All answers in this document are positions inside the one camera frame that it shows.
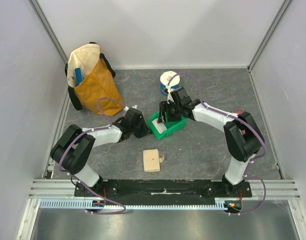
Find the metal floor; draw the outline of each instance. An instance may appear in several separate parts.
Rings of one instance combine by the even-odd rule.
[[[258,201],[244,201],[250,210]],[[31,240],[298,240],[287,201],[266,201],[252,214],[214,210],[134,210],[91,215],[84,210],[40,209]]]
[[[131,107],[137,105],[147,121],[159,110],[159,102],[165,97],[160,93],[160,75],[167,69],[118,70],[115,83],[124,102]],[[268,147],[268,155],[253,164],[249,175],[264,179],[279,179],[280,174],[268,141],[264,122],[255,97],[247,69],[177,69],[189,72],[201,82],[204,100],[210,105],[232,112],[250,112],[257,122]],[[199,97],[198,87],[187,76],[181,77],[192,99]],[[121,112],[113,120],[123,116]],[[93,128],[107,124],[102,115],[86,109],[76,111],[70,105],[64,129],[76,124]],[[143,150],[158,149],[165,161],[159,172],[144,172]],[[184,129],[158,141],[150,135],[142,139],[130,139],[94,148],[88,163],[106,179],[215,179],[220,180],[228,168],[230,154],[225,136],[219,130],[201,122],[187,121]],[[53,178],[66,179],[66,173],[58,172],[57,165]]]

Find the green plastic container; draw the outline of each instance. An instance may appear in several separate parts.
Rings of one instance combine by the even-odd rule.
[[[148,126],[151,128],[152,132],[156,136],[158,140],[169,137],[170,134],[173,132],[183,129],[185,126],[186,121],[188,118],[182,117],[181,121],[172,121],[172,122],[165,122],[164,125],[167,128],[166,131],[163,131],[161,134],[157,131],[155,126],[153,125],[153,120],[157,119],[159,112],[154,113],[151,118],[148,120]]]

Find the orange bag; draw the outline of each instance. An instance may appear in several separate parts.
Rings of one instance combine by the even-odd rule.
[[[77,85],[75,69],[80,68],[84,80]],[[78,111],[82,105],[96,114],[102,114],[97,108],[97,100],[109,97],[124,104],[114,82],[115,72],[101,52],[98,44],[90,42],[71,52],[65,66],[70,99]],[[111,100],[101,100],[101,109],[108,116],[114,116],[123,107]]]

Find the white bag lining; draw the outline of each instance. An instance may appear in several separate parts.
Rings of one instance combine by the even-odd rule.
[[[90,43],[73,50],[67,61],[67,83],[71,87],[77,87],[75,69],[81,68],[83,78],[86,78],[94,69],[99,60],[100,47]]]

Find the black bag handle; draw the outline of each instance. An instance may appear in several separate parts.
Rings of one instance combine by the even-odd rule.
[[[64,69],[66,77],[67,77],[67,68],[68,68],[68,64],[66,63],[65,64],[65,69]],[[78,97],[76,96],[74,88],[71,87],[71,86],[68,86],[67,91],[68,91],[69,98],[71,99],[71,102],[72,102],[74,108],[78,111],[82,110],[83,106],[82,106],[81,102],[79,101]]]
[[[111,72],[111,74],[112,74],[112,76],[113,76],[113,78],[114,78],[114,77],[116,76],[116,73],[115,73],[114,70],[112,69],[112,67],[111,67],[111,65],[109,64],[108,60],[106,59],[105,55],[104,55],[103,53],[100,53],[100,54],[99,54],[99,58],[104,60],[106,66],[107,66],[107,68],[108,68],[108,70]]]

